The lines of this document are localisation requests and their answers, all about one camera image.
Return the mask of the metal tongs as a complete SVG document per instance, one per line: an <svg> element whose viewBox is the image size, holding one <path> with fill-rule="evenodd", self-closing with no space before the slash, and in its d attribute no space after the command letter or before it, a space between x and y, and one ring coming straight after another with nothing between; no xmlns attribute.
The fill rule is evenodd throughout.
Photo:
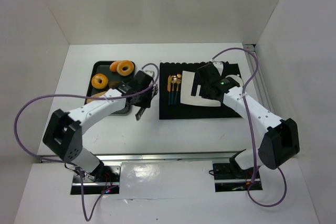
<svg viewBox="0 0 336 224"><path fill-rule="evenodd" d="M135 118L137 121L139 121L143 115L143 113L146 111L146 108L141 107L138 112L135 114Z"/></svg>

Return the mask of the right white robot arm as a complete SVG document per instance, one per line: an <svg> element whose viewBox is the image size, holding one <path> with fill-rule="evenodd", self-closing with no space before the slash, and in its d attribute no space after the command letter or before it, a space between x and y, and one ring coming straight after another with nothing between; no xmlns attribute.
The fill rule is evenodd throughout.
<svg viewBox="0 0 336 224"><path fill-rule="evenodd" d="M208 62L196 71L200 95L233 109L253 127L255 147L230 158L242 170L266 166L276 169L300 151L298 126L293 119L282 119L247 94L236 77L225 76L220 62Z"/></svg>

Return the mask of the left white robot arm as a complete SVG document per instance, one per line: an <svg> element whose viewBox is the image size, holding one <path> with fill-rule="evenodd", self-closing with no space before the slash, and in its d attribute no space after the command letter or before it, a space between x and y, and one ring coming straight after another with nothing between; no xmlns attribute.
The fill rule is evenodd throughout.
<svg viewBox="0 0 336 224"><path fill-rule="evenodd" d="M73 163L80 167L95 181L110 170L94 154L84 148L82 136L93 125L112 113L122 110L126 105L139 107L136 120L140 120L144 111L151 106L157 94L154 83L154 72L140 70L129 82L121 82L114 89L80 108L64 112L58 109L53 112L43 143L49 147L63 162Z"/></svg>

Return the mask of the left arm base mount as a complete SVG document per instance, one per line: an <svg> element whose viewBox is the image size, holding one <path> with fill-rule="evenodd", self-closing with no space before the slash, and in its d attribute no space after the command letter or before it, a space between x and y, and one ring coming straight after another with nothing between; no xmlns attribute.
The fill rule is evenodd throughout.
<svg viewBox="0 0 336 224"><path fill-rule="evenodd" d="M84 195L99 195L101 193L112 195L118 194L120 189L121 163L105 163L100 174L95 176L83 172L83 177L77 168L65 164L65 168L73 172L71 195L81 194L83 184Z"/></svg>

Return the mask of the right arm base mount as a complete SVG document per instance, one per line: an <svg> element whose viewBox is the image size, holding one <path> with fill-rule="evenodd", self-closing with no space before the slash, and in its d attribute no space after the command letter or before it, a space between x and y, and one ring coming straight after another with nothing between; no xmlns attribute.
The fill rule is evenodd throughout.
<svg viewBox="0 0 336 224"><path fill-rule="evenodd" d="M236 192L250 190L262 190L260 174L257 172L255 182L251 182L253 168L241 170L230 163L214 163L213 169L208 173L213 176L215 191L218 192Z"/></svg>

